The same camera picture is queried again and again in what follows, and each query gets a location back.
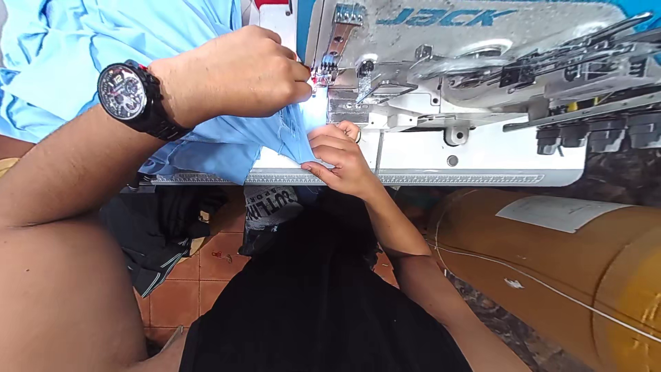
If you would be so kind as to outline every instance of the black clothing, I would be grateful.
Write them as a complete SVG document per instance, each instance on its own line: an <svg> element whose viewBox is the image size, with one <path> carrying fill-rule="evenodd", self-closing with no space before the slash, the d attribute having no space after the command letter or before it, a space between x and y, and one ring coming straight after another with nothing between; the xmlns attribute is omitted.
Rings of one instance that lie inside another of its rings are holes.
<svg viewBox="0 0 661 372"><path fill-rule="evenodd" d="M213 215L226 202L218 186L158 186L116 195L100 218L122 247L134 288L146 297L188 257L194 239L211 235L200 211Z"/></svg>
<svg viewBox="0 0 661 372"><path fill-rule="evenodd" d="M308 209L279 225L193 323L180 372L470 371L448 331L369 268L374 235L350 219Z"/></svg>

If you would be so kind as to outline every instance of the screw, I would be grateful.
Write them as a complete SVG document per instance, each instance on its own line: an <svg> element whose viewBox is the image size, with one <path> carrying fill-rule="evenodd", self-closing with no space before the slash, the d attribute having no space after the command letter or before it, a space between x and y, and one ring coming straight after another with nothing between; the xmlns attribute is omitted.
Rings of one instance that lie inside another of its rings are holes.
<svg viewBox="0 0 661 372"><path fill-rule="evenodd" d="M459 158L455 155L450 155L447 157L447 164L451 167L455 167L457 164L459 164Z"/></svg>

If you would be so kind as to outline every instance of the hand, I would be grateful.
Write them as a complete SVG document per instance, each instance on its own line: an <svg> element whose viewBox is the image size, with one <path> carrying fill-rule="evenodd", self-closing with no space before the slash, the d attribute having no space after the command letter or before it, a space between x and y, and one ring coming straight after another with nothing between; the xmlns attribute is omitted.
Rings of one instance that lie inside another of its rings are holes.
<svg viewBox="0 0 661 372"><path fill-rule="evenodd" d="M335 168L328 169L316 162L303 163L301 168L316 175L333 190L369 201L385 190L356 143L359 132L358 126L348 121L313 130L308 135L312 152L317 159Z"/></svg>
<svg viewBox="0 0 661 372"><path fill-rule="evenodd" d="M246 26L149 67L161 80L164 106L192 127L220 115L266 117L308 100L310 70L275 32Z"/></svg>

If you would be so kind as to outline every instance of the jack logo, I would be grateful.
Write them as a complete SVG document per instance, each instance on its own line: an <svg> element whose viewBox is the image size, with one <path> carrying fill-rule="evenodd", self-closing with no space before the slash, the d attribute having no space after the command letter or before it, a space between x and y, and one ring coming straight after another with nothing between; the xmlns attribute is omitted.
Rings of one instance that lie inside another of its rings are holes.
<svg viewBox="0 0 661 372"><path fill-rule="evenodd" d="M404 8L392 19L377 19L376 24L395 26L407 24L409 26L493 26L494 19L517 12L516 10L496 11L493 9L460 9L450 12L449 9L415 9Z"/></svg>

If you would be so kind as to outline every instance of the yellow cylinder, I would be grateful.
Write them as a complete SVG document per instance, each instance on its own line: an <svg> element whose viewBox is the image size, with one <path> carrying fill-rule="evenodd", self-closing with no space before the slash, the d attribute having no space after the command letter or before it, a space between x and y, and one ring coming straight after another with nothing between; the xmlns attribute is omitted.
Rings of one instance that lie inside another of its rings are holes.
<svg viewBox="0 0 661 372"><path fill-rule="evenodd" d="M661 209L464 189L435 208L428 241L590 367L661 371Z"/></svg>

